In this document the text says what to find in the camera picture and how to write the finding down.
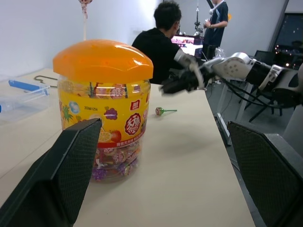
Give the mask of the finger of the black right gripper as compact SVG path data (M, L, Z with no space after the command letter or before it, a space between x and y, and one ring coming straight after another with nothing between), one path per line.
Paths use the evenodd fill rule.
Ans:
M187 88L187 84L183 80L170 80L160 87L163 94L175 94Z

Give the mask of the standing person dark shirt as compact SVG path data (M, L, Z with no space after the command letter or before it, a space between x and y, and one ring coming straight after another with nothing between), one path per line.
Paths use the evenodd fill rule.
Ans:
M225 0L212 0L211 19L204 23L203 52L207 54L209 46L220 47L225 27L228 26L228 5Z

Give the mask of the red-green lollipop green stick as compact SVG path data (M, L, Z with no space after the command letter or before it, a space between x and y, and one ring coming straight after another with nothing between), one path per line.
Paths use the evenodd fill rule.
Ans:
M177 110L166 110L166 109L163 109L162 107L156 107L156 109L155 109L155 113L157 116L161 116L161 115L165 114L166 112L177 112Z

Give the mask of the black tripod stand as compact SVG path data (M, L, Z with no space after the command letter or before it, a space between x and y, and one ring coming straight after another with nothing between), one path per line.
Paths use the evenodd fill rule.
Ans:
M199 0L196 0L196 21L195 25L195 33L194 36L203 36L204 29L201 27L201 22L199 21Z

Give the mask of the white desk frame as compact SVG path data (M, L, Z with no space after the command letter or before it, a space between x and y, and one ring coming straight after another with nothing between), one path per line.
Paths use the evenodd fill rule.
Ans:
M231 146L232 141L227 129L227 123L229 120L240 121L242 119L247 101L234 94L226 84L222 83L222 85L223 90L214 112L214 118L223 140L228 146Z

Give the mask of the clear plastic box blue clips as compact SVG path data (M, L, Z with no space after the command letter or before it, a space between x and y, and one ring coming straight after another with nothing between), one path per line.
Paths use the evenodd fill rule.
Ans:
M49 105L49 85L23 78L0 81L0 125L30 117Z

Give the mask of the seated person black shirt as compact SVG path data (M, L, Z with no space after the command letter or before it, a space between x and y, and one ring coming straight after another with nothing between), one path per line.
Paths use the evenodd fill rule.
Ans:
M174 60L179 49L171 39L177 34L181 20L179 5L173 1L164 1L154 12L156 27L141 32L132 46L144 53L153 63L152 84L163 84L170 78L170 69L184 69Z

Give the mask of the pink lollipop white stick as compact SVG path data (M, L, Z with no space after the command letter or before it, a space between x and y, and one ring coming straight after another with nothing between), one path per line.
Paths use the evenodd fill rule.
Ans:
M87 39L87 6L93 1L93 0L78 0L81 5L81 10L83 13L83 40L86 41Z

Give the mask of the clear plastic lollipop jar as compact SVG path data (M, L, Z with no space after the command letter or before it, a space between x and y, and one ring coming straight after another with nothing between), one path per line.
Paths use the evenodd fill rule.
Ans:
M139 164L147 125L151 85L77 82L60 76L57 83L62 129L99 118L92 179L118 181Z

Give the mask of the open laptop lit screen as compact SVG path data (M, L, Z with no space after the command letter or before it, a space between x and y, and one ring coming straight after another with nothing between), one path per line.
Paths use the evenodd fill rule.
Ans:
M172 43L177 44L183 52L197 58L202 57L203 38L190 35L175 35L171 39Z

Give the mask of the orange plastic jar lid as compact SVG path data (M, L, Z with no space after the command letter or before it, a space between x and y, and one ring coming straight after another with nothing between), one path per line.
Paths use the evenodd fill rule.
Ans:
M151 79L153 63L127 44L86 40L60 51L53 71L75 81L127 84Z

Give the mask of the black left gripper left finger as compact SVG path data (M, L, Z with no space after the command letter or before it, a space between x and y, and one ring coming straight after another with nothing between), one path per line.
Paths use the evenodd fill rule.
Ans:
M102 121L62 131L0 207L0 227L73 227L92 174Z

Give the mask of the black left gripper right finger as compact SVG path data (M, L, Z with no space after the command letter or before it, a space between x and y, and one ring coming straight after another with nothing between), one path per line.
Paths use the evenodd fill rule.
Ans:
M246 188L267 227L303 227L303 157L279 134L228 122Z

